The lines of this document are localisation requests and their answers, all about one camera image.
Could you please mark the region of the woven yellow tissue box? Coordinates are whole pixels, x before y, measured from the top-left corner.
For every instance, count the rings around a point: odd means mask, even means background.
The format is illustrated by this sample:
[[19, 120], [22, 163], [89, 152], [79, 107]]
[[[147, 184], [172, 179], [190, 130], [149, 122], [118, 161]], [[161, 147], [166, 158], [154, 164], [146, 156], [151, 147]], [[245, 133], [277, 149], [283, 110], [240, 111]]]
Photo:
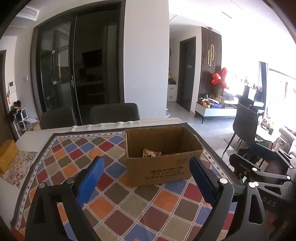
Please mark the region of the woven yellow tissue box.
[[8, 166], [13, 161], [16, 154], [19, 152], [13, 140], [6, 140], [0, 149], [0, 171], [4, 174]]

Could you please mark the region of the red bow decoration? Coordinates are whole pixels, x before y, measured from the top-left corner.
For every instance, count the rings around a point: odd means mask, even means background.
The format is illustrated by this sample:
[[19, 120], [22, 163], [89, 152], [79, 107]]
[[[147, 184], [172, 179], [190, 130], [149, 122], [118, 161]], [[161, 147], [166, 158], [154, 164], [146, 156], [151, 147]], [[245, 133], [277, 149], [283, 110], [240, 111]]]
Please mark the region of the red bow decoration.
[[221, 74], [218, 74], [218, 73], [214, 73], [212, 75], [212, 81], [211, 83], [213, 85], [217, 85], [217, 84], [220, 84], [222, 85], [223, 88], [226, 88], [228, 89], [228, 85], [226, 83], [226, 76], [227, 76], [227, 73], [228, 73], [228, 70], [227, 68], [222, 68], [221, 70]]

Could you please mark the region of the grey dining chair middle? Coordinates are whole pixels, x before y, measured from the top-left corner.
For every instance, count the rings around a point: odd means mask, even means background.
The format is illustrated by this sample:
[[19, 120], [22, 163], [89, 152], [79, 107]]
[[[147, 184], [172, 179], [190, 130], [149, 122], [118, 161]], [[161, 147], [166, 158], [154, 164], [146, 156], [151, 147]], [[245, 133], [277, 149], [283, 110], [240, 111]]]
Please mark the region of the grey dining chair middle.
[[90, 110], [89, 118], [92, 125], [140, 120], [136, 103], [97, 105]]

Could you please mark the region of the grey dining chair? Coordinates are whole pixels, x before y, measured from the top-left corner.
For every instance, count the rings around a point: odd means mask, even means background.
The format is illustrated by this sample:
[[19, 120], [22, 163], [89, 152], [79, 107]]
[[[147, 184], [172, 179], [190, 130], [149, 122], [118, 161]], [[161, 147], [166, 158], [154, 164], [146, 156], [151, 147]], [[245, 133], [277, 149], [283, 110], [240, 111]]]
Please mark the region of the grey dining chair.
[[53, 128], [66, 128], [77, 125], [77, 120], [71, 107], [48, 110], [41, 116], [43, 130]]
[[92, 125], [140, 120], [136, 103], [97, 105], [90, 110], [89, 118]]

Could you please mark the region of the black glass sliding door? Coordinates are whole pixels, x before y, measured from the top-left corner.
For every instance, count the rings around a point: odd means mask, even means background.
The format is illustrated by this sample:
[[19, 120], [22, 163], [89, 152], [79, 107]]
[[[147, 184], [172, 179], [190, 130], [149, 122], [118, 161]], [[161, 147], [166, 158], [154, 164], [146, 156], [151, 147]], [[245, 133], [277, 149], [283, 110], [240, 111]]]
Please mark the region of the black glass sliding door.
[[75, 16], [56, 19], [39, 28], [36, 71], [42, 113], [73, 108], [80, 115], [74, 77]]

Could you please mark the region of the grey chair right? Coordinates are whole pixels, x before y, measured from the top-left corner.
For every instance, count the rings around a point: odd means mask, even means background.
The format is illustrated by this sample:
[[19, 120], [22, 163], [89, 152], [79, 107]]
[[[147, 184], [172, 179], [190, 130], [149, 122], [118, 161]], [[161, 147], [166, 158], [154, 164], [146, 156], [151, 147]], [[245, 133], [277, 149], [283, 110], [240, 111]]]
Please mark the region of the grey chair right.
[[250, 108], [238, 104], [235, 120], [233, 123], [234, 134], [230, 139], [223, 154], [227, 151], [231, 145], [235, 136], [238, 136], [241, 141], [244, 141], [249, 146], [255, 143], [255, 136], [258, 125], [258, 114], [252, 111]]

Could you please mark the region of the patterned placemat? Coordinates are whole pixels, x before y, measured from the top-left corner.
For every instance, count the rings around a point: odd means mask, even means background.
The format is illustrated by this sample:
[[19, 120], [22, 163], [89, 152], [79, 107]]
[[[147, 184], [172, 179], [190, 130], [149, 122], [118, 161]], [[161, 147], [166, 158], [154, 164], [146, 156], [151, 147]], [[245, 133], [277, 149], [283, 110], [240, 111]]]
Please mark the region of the patterned placemat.
[[19, 151], [5, 173], [1, 174], [1, 179], [21, 189], [30, 166], [34, 163], [38, 154], [38, 152]]

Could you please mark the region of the brown cardboard box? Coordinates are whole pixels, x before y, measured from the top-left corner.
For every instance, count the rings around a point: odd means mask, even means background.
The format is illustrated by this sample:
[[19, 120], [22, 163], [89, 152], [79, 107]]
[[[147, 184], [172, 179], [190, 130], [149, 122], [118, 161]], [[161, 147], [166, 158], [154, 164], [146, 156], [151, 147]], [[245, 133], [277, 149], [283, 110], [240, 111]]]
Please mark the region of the brown cardboard box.
[[126, 166], [132, 186], [188, 179], [189, 160], [202, 153], [201, 142], [186, 124], [125, 130]]

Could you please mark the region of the colourful diamond pattern tablecloth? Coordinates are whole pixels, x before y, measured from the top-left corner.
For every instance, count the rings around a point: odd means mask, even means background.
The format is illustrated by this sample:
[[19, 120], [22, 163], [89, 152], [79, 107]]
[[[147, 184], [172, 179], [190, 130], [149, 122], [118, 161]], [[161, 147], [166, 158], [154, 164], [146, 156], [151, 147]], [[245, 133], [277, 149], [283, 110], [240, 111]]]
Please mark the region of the colourful diamond pattern tablecloth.
[[101, 156], [105, 168], [82, 209], [101, 240], [193, 240], [211, 206], [193, 178], [135, 187], [128, 180], [125, 130], [132, 124], [74, 126], [24, 134], [25, 175], [9, 175], [20, 189], [11, 226], [25, 234], [30, 205], [40, 183], [58, 185]]

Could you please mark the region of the tan waffle snack packet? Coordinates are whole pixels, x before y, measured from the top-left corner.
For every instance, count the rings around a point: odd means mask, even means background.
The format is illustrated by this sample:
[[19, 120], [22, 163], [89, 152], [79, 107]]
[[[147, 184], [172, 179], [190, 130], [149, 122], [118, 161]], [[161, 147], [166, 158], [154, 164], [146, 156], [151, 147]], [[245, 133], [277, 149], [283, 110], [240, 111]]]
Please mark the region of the tan waffle snack packet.
[[149, 150], [149, 149], [146, 149], [144, 148], [143, 150], [143, 158], [147, 158], [147, 157], [152, 157], [152, 158], [155, 158], [155, 157], [160, 157], [161, 156], [161, 152], [157, 152], [157, 151], [152, 151], [152, 150]]

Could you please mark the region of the white low cabinet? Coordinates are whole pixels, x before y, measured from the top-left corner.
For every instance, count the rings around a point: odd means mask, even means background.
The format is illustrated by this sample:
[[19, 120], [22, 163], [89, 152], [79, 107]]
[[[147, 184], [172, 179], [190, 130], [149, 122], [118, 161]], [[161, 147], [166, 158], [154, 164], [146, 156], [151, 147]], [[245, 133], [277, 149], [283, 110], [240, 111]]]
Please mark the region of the white low cabinet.
[[225, 108], [205, 108], [199, 103], [196, 103], [194, 117], [201, 117], [201, 123], [203, 123], [206, 118], [234, 118], [236, 113], [237, 109], [233, 106]]

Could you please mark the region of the grey dining chair left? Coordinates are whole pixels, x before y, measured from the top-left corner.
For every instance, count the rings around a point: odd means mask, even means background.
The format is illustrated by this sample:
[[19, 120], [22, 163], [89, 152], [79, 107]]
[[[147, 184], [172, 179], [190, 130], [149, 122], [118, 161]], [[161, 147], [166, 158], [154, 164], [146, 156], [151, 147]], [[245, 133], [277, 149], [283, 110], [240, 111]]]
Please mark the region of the grey dining chair left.
[[48, 110], [41, 116], [43, 130], [53, 128], [66, 128], [77, 125], [77, 120], [71, 107]]

